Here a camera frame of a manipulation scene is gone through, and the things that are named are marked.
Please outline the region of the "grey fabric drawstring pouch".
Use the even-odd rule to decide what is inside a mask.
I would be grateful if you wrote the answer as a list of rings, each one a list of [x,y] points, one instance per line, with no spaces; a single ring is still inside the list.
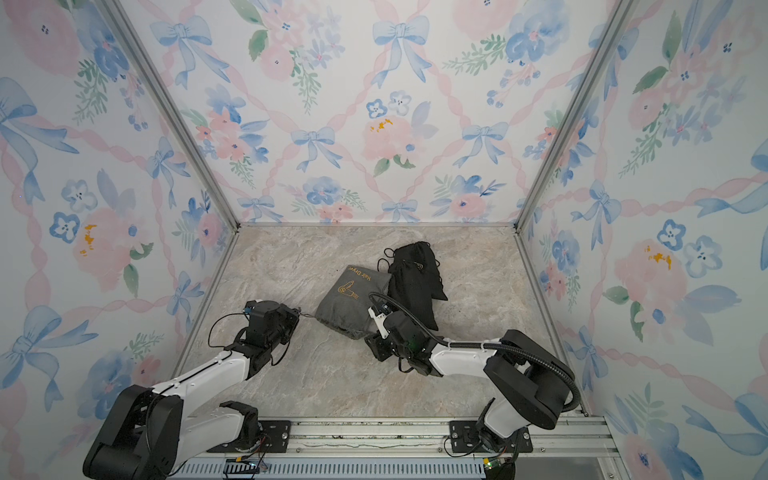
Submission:
[[[388,292],[391,275],[358,265],[347,265],[309,318],[352,340],[372,332],[371,293]]]

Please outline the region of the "plain black drawstring pouch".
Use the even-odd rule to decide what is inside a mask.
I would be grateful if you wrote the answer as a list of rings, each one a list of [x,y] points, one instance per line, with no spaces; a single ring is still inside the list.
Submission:
[[[429,242],[417,241],[398,248],[386,248],[379,261],[385,261],[388,266],[393,265],[396,261],[415,263],[418,269],[427,275],[428,279],[442,283],[442,276],[439,272],[440,262]]]

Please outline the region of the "black pouch with gold logo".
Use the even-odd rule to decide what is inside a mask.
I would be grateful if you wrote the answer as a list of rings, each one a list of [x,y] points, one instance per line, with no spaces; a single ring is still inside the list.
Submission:
[[[430,330],[438,331],[433,301],[447,301],[442,280],[434,272],[400,269],[391,273],[389,296],[413,313]]]

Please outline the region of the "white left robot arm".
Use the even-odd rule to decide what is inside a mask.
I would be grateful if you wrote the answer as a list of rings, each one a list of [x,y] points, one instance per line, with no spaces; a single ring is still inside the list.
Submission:
[[[256,407],[229,400],[197,409],[229,387],[276,365],[274,350],[289,344],[301,312],[276,301],[249,301],[247,324],[211,360],[152,387],[132,385],[117,397],[83,462],[90,479],[167,479],[211,449],[239,460],[283,452],[290,427],[259,418]]]

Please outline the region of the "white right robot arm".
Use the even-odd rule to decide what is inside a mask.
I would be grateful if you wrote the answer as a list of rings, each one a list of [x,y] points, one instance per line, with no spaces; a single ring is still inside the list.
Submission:
[[[555,428],[561,414],[581,405],[572,370],[519,330],[486,341],[436,335],[404,311],[368,310],[377,332],[366,338],[374,356],[398,359],[403,373],[470,376],[490,381],[494,397],[480,414],[481,438],[501,441],[530,425]]]

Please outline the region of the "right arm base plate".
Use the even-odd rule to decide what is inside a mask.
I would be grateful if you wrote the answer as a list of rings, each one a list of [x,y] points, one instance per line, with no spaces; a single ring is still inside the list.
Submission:
[[[491,455],[532,453],[533,445],[529,430],[520,428],[509,437],[502,438],[486,426],[468,420],[448,422],[448,446],[452,455],[490,453]]]

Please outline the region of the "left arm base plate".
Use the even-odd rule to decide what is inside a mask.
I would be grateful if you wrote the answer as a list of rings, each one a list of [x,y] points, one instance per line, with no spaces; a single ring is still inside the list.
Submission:
[[[255,427],[255,434],[237,438],[233,442],[223,443],[208,453],[251,454],[286,453],[291,434],[292,422],[289,420],[260,420]]]

